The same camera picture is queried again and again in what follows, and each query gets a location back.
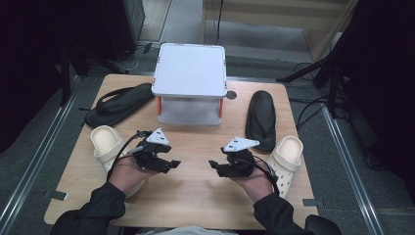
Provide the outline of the dark curtain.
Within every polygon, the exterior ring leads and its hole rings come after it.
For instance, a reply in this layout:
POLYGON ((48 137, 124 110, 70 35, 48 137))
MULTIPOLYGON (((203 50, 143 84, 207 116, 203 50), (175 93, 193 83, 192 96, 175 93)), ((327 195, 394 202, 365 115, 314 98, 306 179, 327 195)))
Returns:
POLYGON ((57 90, 69 95, 71 64, 88 73, 79 50, 92 0, 0 0, 0 154, 57 90))
POLYGON ((415 0, 359 0, 342 40, 348 96, 375 135, 367 150, 415 203, 415 0))

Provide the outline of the white shoe rack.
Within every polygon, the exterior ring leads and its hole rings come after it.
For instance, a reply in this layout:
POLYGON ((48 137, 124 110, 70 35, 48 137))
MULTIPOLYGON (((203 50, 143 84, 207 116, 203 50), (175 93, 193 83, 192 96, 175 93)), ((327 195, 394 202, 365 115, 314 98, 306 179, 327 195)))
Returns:
POLYGON ((221 124, 227 94, 225 50, 221 46, 164 43, 152 92, 163 124, 221 124))

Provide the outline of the person's right hand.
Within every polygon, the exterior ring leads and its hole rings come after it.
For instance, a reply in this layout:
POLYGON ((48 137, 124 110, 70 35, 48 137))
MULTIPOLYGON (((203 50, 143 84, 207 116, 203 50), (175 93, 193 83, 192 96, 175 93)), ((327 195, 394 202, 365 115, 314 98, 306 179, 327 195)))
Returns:
POLYGON ((238 184, 255 203, 273 193, 272 184, 265 173, 257 168, 248 177, 231 177, 231 180, 238 184))

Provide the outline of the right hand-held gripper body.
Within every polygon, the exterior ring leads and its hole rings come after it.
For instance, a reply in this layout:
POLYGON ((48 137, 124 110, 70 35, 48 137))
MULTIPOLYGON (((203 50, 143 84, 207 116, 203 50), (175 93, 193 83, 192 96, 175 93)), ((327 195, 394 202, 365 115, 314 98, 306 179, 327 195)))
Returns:
POLYGON ((259 144, 257 140, 234 137, 225 147, 222 153, 226 155, 229 168, 234 170, 232 177, 248 177, 255 167, 255 160, 249 148, 259 144))

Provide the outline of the black cabinet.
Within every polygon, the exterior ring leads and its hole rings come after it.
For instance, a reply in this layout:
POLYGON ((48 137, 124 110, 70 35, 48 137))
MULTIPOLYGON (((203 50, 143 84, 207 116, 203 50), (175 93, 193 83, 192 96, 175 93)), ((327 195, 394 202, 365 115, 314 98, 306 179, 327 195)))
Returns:
POLYGON ((101 0, 111 53, 121 61, 136 50, 145 21, 142 0, 101 0))

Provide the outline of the person's grey shirt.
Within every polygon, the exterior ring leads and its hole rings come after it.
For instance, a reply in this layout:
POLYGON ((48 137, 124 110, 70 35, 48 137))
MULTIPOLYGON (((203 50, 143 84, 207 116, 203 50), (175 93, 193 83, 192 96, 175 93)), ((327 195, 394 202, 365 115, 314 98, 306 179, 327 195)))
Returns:
POLYGON ((142 228, 135 235, 238 235, 229 230, 213 230, 191 225, 177 228, 142 228))

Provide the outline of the grey table edge bracket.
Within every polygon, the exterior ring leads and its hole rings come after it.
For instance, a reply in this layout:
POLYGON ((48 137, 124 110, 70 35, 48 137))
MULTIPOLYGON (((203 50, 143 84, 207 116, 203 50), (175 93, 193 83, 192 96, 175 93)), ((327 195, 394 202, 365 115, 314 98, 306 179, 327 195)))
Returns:
POLYGON ((324 203, 316 199, 302 199, 302 203, 305 207, 325 208, 324 203))

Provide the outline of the black flip-flop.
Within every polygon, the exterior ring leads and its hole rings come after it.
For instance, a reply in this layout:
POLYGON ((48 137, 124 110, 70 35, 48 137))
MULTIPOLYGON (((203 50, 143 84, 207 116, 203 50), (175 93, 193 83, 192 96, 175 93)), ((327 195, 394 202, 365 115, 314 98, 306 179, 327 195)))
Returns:
POLYGON ((272 152, 276 145, 276 112, 272 96, 263 90, 256 91, 249 104, 246 136, 257 140, 262 152, 272 152))
POLYGON ((151 83, 114 90, 102 96, 85 116, 90 127, 115 126, 155 98, 151 83))

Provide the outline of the person's left hand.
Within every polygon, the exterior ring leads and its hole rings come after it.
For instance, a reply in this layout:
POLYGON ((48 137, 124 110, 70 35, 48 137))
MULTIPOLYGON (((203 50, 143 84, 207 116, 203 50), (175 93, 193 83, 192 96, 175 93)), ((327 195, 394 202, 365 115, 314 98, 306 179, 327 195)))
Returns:
POLYGON ((124 158, 115 164, 109 182, 129 197, 146 179, 156 174, 155 171, 140 168, 132 158, 124 158))

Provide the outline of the cream clog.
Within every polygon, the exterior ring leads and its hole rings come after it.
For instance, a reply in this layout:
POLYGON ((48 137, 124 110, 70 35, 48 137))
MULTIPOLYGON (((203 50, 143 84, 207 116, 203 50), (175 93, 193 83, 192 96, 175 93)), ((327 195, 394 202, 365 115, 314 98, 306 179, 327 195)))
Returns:
POLYGON ((94 147, 95 160, 101 164, 105 174, 110 176, 110 170, 115 162, 115 157, 124 157, 129 151, 125 147, 125 141, 112 127, 101 125, 94 128, 90 134, 90 140, 94 147))
POLYGON ((283 199, 288 197, 294 176, 300 169, 302 150, 302 142, 296 136, 286 136, 266 159, 278 177, 276 184, 283 199))

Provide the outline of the black metal stand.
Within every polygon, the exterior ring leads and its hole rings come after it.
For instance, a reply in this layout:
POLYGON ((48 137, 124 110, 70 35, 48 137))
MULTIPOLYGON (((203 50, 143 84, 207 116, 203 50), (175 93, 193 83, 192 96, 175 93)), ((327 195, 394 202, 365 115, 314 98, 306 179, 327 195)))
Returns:
POLYGON ((336 118, 336 101, 337 101, 337 88, 341 78, 341 65, 339 63, 340 52, 333 50, 326 57, 315 62, 304 69, 294 72, 283 78, 277 78, 277 82, 291 82, 303 75, 318 71, 314 77, 312 83, 315 88, 323 88, 327 83, 330 83, 328 94, 328 110, 332 118, 336 118))

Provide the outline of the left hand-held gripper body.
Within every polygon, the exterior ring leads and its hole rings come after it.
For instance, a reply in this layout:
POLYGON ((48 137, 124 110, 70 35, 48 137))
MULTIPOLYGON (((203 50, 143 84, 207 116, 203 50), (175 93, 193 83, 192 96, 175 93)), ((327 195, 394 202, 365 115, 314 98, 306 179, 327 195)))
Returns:
POLYGON ((163 160, 158 157, 158 153, 168 153, 171 150, 161 128, 154 131, 138 130, 135 138, 141 138, 141 141, 131 150, 131 155, 141 168, 151 170, 152 165, 161 164, 163 160))

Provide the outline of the metal floor rail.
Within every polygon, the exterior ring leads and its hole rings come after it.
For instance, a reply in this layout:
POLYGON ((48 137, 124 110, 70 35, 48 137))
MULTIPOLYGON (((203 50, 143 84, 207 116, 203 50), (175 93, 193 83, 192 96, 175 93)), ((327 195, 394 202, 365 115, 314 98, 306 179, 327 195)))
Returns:
POLYGON ((67 119, 83 77, 69 80, 63 104, 54 95, 15 143, 0 154, 0 235, 7 235, 67 119))
POLYGON ((342 132, 337 124, 337 121, 332 118, 327 108, 324 108, 322 113, 334 139, 352 192, 355 196, 356 202, 358 203, 360 212, 363 216, 369 234, 385 235, 376 210, 372 204, 366 187, 360 178, 359 172, 357 171, 357 168, 352 160, 351 154, 342 135, 342 132))

